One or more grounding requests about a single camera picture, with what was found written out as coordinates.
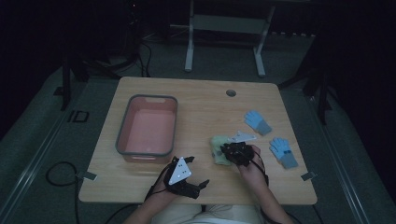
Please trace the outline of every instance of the white metal leg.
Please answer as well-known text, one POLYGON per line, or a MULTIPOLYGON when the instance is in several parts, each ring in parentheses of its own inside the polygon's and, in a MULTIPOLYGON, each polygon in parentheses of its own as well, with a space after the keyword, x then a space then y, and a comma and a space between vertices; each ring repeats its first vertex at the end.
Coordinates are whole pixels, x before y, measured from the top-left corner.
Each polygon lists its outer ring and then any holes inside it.
POLYGON ((192 70, 192 59, 194 57, 194 1, 190 0, 190 27, 189 27, 189 45, 187 46, 186 64, 184 71, 190 72, 192 70))
POLYGON ((264 45, 265 38, 268 35, 268 29, 271 24, 271 19, 274 15, 274 11, 275 7, 271 7, 270 13, 267 17, 267 22, 262 27, 262 36, 260 38, 260 42, 256 47, 253 48, 254 59, 256 60, 257 73, 259 77, 265 76, 264 65, 262 63, 262 46, 264 45))

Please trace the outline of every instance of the green cloth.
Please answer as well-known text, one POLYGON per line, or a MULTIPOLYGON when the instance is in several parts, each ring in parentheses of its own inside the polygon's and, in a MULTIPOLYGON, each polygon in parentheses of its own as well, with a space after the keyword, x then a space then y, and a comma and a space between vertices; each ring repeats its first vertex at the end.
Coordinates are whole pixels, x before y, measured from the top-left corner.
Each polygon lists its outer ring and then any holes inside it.
POLYGON ((217 165, 232 165, 221 151, 220 147, 224 145, 224 143, 230 143, 228 141, 228 136, 216 135, 212 137, 210 140, 210 145, 212 146, 212 157, 215 159, 215 164, 217 165))

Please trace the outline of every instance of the dark background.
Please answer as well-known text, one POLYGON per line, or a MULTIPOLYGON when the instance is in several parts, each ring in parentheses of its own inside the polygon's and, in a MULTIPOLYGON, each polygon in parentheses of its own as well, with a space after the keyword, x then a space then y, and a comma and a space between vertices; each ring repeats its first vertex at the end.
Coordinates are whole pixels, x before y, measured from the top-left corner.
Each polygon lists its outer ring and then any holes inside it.
MULTIPOLYGON (((220 1, 217 8, 224 7, 220 1)), ((307 58, 325 66, 341 106, 355 125, 376 170, 395 201, 396 4, 343 1, 278 4, 270 30, 317 35, 307 58)), ((259 12, 249 6, 241 16, 259 12)), ((124 49, 125 33, 138 36, 150 25, 167 37, 169 24, 188 24, 188 1, 11 1, 0 2, 1 137, 7 133, 62 57, 87 80, 79 54, 106 62, 124 49)))

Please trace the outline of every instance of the white pants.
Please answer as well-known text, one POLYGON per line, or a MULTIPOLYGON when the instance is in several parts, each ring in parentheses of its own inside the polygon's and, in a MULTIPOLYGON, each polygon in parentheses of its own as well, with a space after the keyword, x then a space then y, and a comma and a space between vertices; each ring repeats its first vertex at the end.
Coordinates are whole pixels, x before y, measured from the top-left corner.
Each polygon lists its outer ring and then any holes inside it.
POLYGON ((201 218, 221 218, 249 224, 264 223, 260 208, 254 205, 208 205, 202 212, 200 204, 173 204, 155 216, 151 224, 182 224, 201 218))

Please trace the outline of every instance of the pink tray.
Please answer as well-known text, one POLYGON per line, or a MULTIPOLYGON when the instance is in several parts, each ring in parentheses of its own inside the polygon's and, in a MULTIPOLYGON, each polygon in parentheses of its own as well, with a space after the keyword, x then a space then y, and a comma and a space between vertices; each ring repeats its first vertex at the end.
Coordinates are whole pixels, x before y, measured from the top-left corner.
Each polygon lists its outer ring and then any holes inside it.
POLYGON ((116 143, 126 161, 168 163, 174 147, 177 99, 135 95, 129 101, 116 143))

